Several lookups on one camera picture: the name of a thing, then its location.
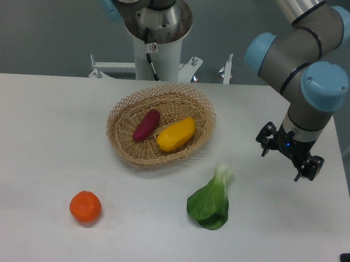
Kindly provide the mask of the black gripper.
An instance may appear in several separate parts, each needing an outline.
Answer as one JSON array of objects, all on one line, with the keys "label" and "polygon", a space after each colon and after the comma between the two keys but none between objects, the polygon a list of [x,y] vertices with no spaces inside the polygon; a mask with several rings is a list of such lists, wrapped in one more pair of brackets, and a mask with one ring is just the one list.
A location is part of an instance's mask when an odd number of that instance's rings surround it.
[{"label": "black gripper", "polygon": [[313,181],[324,164],[323,157],[310,154],[315,141],[297,141],[284,130],[282,125],[277,131],[277,127],[271,121],[261,128],[255,140],[260,143],[263,149],[262,157],[266,156],[270,150],[277,150],[292,160],[297,169],[294,181],[298,181],[300,178]]}]

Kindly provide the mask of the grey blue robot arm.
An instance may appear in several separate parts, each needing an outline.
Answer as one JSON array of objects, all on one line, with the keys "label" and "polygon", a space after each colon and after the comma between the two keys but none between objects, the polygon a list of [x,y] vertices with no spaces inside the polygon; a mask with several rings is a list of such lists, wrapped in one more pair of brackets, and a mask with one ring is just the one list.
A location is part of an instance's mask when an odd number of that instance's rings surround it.
[{"label": "grey blue robot arm", "polygon": [[[182,40],[192,27],[183,0],[98,0],[108,18],[121,20],[134,40],[136,77],[182,81]],[[256,75],[289,101],[280,127],[266,124],[257,141],[293,163],[298,178],[313,180],[324,159],[311,148],[349,89],[346,72],[322,58],[350,37],[350,13],[325,0],[276,0],[292,25],[285,38],[258,35],[245,52]]]}]

